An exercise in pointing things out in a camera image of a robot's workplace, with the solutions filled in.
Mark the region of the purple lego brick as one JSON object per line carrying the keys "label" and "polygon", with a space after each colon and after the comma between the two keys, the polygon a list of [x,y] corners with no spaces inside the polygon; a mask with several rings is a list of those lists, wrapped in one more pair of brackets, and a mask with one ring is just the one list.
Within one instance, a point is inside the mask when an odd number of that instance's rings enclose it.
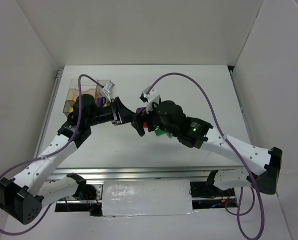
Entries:
{"label": "purple lego brick", "polygon": [[98,107],[102,107],[106,104],[106,98],[105,97],[98,97],[96,103],[97,103]]}

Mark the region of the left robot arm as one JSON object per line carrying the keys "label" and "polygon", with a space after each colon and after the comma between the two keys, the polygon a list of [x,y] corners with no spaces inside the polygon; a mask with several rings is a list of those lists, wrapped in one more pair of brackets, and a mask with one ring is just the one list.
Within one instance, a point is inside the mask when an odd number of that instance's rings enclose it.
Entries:
{"label": "left robot arm", "polygon": [[14,177],[0,177],[0,208],[23,225],[31,223],[43,207],[65,196],[81,196],[86,180],[76,173],[44,183],[55,169],[87,140],[91,127],[111,122],[114,125],[133,121],[134,112],[115,98],[107,106],[98,107],[94,97],[77,97],[73,111],[60,127],[49,146]]}

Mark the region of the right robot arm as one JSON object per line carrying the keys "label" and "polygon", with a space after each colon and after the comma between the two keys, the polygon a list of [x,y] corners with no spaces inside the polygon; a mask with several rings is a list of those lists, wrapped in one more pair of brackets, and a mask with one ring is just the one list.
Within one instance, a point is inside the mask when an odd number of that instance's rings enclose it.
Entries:
{"label": "right robot arm", "polygon": [[221,189],[253,187],[267,195],[276,193],[281,170],[282,150],[261,148],[232,136],[221,134],[218,128],[199,118],[189,117],[173,101],[154,104],[133,116],[132,126],[140,136],[148,131],[161,129],[189,148],[197,148],[219,154],[241,164],[234,170],[214,170],[208,176],[208,184]]}

